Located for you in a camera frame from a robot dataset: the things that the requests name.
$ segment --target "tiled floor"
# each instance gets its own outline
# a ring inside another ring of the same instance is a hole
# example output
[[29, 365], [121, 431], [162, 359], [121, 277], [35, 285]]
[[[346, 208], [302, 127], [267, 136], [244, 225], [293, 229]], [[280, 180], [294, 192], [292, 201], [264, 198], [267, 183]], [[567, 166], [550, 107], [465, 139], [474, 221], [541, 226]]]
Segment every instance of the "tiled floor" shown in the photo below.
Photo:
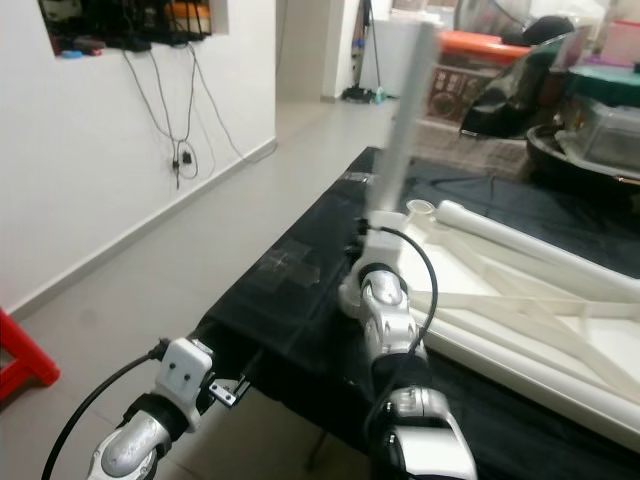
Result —
[[[70, 413], [100, 381], [153, 346], [187, 334], [367, 146], [386, 139], [394, 105], [283, 104], [279, 147], [250, 165], [22, 322], [63, 376], [24, 391], [0, 414], [3, 480], [40, 478]], [[88, 411], [54, 479], [85, 478], [91, 452], [126, 407], [152, 386], [140, 367]], [[319, 430], [259, 392], [233, 412], [214, 409], [161, 462], [159, 480], [304, 478]], [[309, 478], [363, 478], [366, 459], [330, 440]]]

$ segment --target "black tablecloth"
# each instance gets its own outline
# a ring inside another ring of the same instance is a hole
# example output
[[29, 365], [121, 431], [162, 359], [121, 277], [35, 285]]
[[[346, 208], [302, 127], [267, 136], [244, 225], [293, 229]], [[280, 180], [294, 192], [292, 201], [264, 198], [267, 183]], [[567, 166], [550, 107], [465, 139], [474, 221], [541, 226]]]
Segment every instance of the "black tablecloth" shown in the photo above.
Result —
[[[363, 449], [372, 401], [360, 327], [337, 309], [344, 246], [362, 214], [377, 150], [366, 149], [322, 197], [207, 312], [197, 335], [239, 371], [256, 352], [254, 385]], [[413, 161], [405, 200], [449, 199], [619, 272], [640, 276], [640, 222], [530, 185]], [[481, 478], [634, 479], [640, 456], [468, 368], [430, 354]]]

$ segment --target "black table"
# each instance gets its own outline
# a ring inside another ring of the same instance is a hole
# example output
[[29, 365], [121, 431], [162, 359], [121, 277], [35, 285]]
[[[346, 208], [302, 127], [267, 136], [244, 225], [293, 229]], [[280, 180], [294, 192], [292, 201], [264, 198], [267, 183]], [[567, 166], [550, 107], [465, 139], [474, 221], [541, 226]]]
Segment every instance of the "black table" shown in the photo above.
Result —
[[[253, 385], [355, 448], [373, 400], [362, 334], [337, 308], [344, 246], [364, 207], [377, 150], [367, 148], [207, 312], [196, 334], [218, 371]], [[619, 272], [640, 276], [640, 221], [585, 200], [414, 160], [405, 200], [450, 199]], [[640, 455], [434, 352], [447, 395], [486, 479], [634, 479]]]

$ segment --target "red stool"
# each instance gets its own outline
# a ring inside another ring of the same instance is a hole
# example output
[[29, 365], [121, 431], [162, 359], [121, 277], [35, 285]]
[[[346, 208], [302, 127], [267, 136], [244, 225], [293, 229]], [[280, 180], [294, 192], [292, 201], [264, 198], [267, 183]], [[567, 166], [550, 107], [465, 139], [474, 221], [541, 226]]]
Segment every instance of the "red stool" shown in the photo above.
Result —
[[0, 310], [0, 346], [14, 358], [0, 371], [0, 400], [7, 397], [29, 377], [38, 377], [47, 386], [52, 385], [60, 377], [60, 370], [55, 363], [2, 310]]

